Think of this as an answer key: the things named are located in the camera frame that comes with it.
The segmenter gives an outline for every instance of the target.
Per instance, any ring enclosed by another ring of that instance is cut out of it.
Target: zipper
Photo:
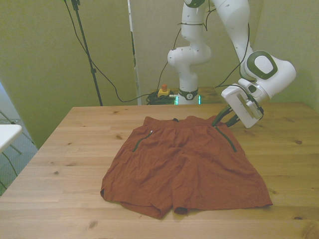
[[[233,142],[230,140],[229,137],[227,137],[227,135],[225,135],[222,131],[220,131],[219,128],[217,128],[216,126],[214,126],[215,129],[217,129],[217,131],[224,136],[225,139],[227,139],[227,141],[229,142],[230,146],[233,148],[234,152],[237,152],[237,149],[235,148],[235,145],[233,144]]]
[[[141,138],[135,145],[135,148],[133,149],[132,152],[135,152],[137,149],[138,149],[138,146],[140,144],[140,142],[143,140],[143,139],[147,139],[148,137],[150,137],[150,135],[153,133],[153,130],[151,130],[151,132],[148,134],[148,136],[144,137],[144,138]]]

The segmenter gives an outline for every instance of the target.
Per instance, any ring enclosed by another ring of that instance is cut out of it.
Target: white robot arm
[[[203,64],[211,56],[202,37],[203,12],[208,7],[208,1],[184,0],[182,35],[190,41],[190,46],[177,48],[168,54],[168,62],[179,73],[180,104],[197,103],[196,97],[191,97],[197,92],[197,76],[190,72],[189,67]],[[233,110],[236,115],[228,126],[241,120],[249,128],[262,118],[260,106],[286,88],[295,79],[296,71],[288,61],[279,60],[265,51],[253,52],[248,37],[250,9],[247,0],[210,1],[215,5],[241,62],[242,78],[238,84],[229,86],[222,92],[222,97],[229,105],[220,116]]]

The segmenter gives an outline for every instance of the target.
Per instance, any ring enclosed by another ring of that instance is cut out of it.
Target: wood grain
[[[273,206],[156,220],[102,199],[102,178],[146,116],[207,119],[224,107],[73,108],[0,198],[0,239],[318,239],[319,115],[302,103],[269,103],[252,128],[231,127]]]

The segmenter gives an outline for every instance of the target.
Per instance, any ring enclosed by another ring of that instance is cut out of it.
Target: tripod pole
[[[89,58],[89,63],[90,63],[90,67],[91,67],[91,73],[92,73],[92,76],[93,76],[95,89],[96,89],[96,92],[98,94],[100,106],[103,106],[101,95],[100,95],[100,90],[99,90],[99,87],[98,87],[98,82],[97,82],[96,76],[95,76],[96,69],[93,68],[93,65],[92,65],[92,60],[91,60],[91,57],[90,57],[89,48],[88,48],[88,45],[86,44],[85,35],[84,35],[84,31],[83,31],[83,27],[82,27],[80,15],[79,15],[79,7],[78,7],[78,5],[80,5],[80,0],[71,0],[71,1],[72,1],[73,9],[75,10],[76,16],[78,18],[79,26],[80,26],[82,37],[83,37],[83,41],[84,41],[85,51],[86,51],[86,54],[87,54],[87,56]]]

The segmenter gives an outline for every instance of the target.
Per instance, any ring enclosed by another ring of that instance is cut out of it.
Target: shorts
[[[146,117],[133,130],[102,181],[101,196],[161,219],[190,209],[272,205],[267,187],[224,123]]]

